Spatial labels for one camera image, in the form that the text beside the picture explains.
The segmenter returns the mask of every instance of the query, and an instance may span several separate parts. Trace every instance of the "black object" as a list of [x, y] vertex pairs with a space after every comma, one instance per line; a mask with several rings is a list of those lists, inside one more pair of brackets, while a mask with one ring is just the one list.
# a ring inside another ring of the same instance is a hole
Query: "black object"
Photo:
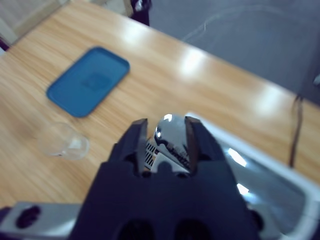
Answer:
[[132, 123], [103, 162], [69, 240], [258, 240], [221, 147], [186, 117], [190, 176], [164, 162], [143, 175], [147, 120]]
[[136, 9], [137, 2], [139, 0], [131, 0], [131, 6], [133, 9], [133, 14], [131, 18], [142, 24], [150, 26], [149, 21], [149, 10], [152, 6], [151, 0], [142, 0], [142, 8], [140, 10]]
[[16, 227], [19, 229], [25, 229], [34, 224], [41, 213], [41, 209], [38, 206], [31, 206], [22, 211], [20, 216], [16, 220]]

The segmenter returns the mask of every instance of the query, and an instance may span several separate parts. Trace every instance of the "table surface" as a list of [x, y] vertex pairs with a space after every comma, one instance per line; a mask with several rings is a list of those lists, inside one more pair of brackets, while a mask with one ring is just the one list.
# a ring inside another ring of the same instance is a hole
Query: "table surface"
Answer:
[[[85, 118], [51, 103], [46, 89], [85, 51], [103, 46], [130, 73]], [[80, 203], [101, 162], [132, 121], [148, 134], [167, 113], [195, 112], [287, 163], [295, 96], [200, 49], [91, 3], [70, 3], [0, 59], [0, 207], [17, 201]], [[320, 111], [303, 103], [296, 169], [320, 183]], [[78, 161], [43, 155], [38, 135], [65, 122], [90, 139]]]

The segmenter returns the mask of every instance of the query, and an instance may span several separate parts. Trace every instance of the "clear glass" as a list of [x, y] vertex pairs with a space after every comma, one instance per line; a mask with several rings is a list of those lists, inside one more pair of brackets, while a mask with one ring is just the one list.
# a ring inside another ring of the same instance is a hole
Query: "clear glass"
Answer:
[[88, 153], [90, 143], [84, 135], [75, 131], [68, 124], [56, 122], [41, 132], [38, 147], [48, 156], [79, 160]]

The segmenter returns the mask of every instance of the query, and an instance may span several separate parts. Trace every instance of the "plastic tray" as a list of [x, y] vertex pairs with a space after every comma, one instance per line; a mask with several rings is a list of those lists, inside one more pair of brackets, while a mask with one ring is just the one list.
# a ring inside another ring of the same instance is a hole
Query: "plastic tray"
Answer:
[[127, 60], [102, 47], [94, 47], [53, 82], [46, 95], [72, 116], [85, 117], [129, 69]]

